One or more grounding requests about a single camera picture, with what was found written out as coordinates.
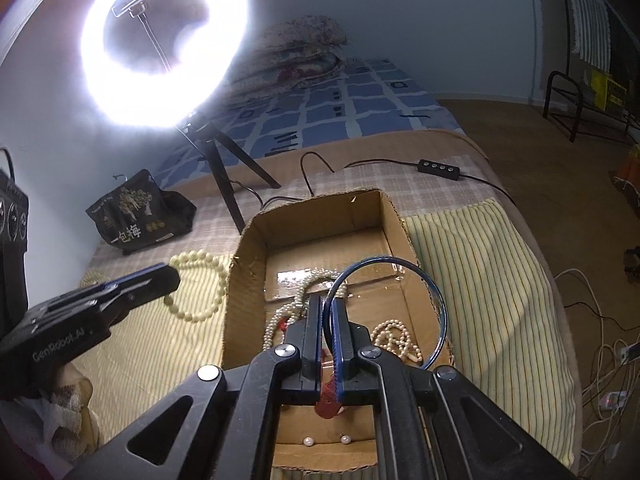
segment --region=brown floor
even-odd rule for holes
[[[640,285],[627,282],[622,256],[640,245],[640,220],[612,186],[607,171],[617,169],[628,147],[590,137],[570,143],[565,132],[525,105],[485,101],[443,101],[489,162],[516,201],[554,274],[569,267],[582,270],[591,282],[604,316],[625,328],[640,325]],[[571,276],[558,281],[564,304],[586,301],[589,291]],[[580,306],[568,310],[583,385],[590,382],[594,352],[600,345],[600,325]],[[622,332],[605,321],[605,340],[636,341],[638,330]],[[619,389],[624,372],[607,387]],[[623,413],[612,443],[621,440],[618,457],[609,465],[601,459],[592,479],[640,478],[640,423],[632,435],[640,383]],[[584,409],[585,426],[596,420]],[[591,428],[583,447],[597,449],[607,423]]]

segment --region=blue patterned bedsheet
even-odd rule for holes
[[[336,79],[209,117],[253,158],[398,130],[444,128],[464,133],[446,108],[388,59],[350,59]],[[225,166],[238,163],[223,146],[220,154]],[[206,161],[185,140],[155,178],[167,188],[207,173]]]

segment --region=tripod leg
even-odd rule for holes
[[[216,179],[216,184],[218,184],[218,189],[222,194],[226,207],[231,213],[231,218],[234,220],[234,223],[238,228],[238,232],[242,233],[242,229],[244,229],[244,218],[242,218],[242,213],[240,212],[240,208],[238,207],[238,202],[236,201],[236,196],[234,194],[234,188],[231,185],[231,182],[229,182],[229,177],[226,174],[225,165],[220,157],[216,141],[212,139],[210,142],[199,142],[199,145],[203,148],[202,151],[206,154],[207,162],[211,168],[211,173],[213,173],[213,177]]]
[[[213,134],[214,139],[216,139],[226,149],[233,153],[238,159],[240,159],[241,162],[244,162],[247,167],[249,167],[256,175],[261,177],[261,179],[269,184],[269,186],[273,187],[273,189],[279,189],[282,187],[269,173],[267,173],[262,168],[260,164],[253,160],[251,156],[247,152],[245,152],[245,150],[238,146],[231,137],[229,137],[227,134],[222,133],[213,125],[211,125],[211,127],[215,130]]]

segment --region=silver bolt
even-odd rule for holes
[[[380,355],[382,354],[382,350],[377,346],[365,346],[362,350],[360,350],[360,354],[362,355],[362,357],[375,359],[376,357],[380,357]]]
[[[438,368],[438,370],[436,370],[436,375],[439,378],[444,379],[445,381],[455,379],[457,374],[458,372],[456,371],[456,369],[451,366],[441,366]]]
[[[276,355],[280,357],[289,357],[296,353],[296,347],[286,343],[284,345],[276,346]]]
[[[198,377],[203,381],[212,381],[220,375],[220,369],[214,365],[204,365],[198,370]]]

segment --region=jewelry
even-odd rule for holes
[[[220,309],[222,301],[225,297],[226,278],[228,272],[220,260],[207,251],[191,251],[189,253],[180,253],[169,259],[169,265],[174,269],[195,269],[197,267],[209,267],[218,274],[218,283],[214,292],[212,305],[202,312],[187,312],[182,310],[174,301],[171,294],[164,297],[164,304],[169,308],[169,312],[178,319],[199,323],[206,321]]]
[[[308,309],[308,301],[305,304],[306,290],[314,283],[321,282],[322,280],[336,280],[340,276],[340,272],[337,270],[326,269],[312,269],[308,276],[300,283],[298,290],[296,291],[293,301],[281,306],[271,317],[271,320],[267,323],[267,328],[264,330],[264,341],[262,343],[262,350],[268,350],[273,345],[273,334],[278,327],[278,323],[281,319],[287,318],[287,327],[292,323],[295,323],[301,317],[306,316],[306,310]],[[344,282],[336,293],[338,298],[344,298],[347,295],[347,283]]]
[[[400,338],[393,334],[393,329],[400,331]],[[371,332],[371,341],[375,346],[388,350],[403,360],[407,357],[416,364],[422,362],[422,351],[411,341],[409,331],[398,319],[388,319],[375,327]]]

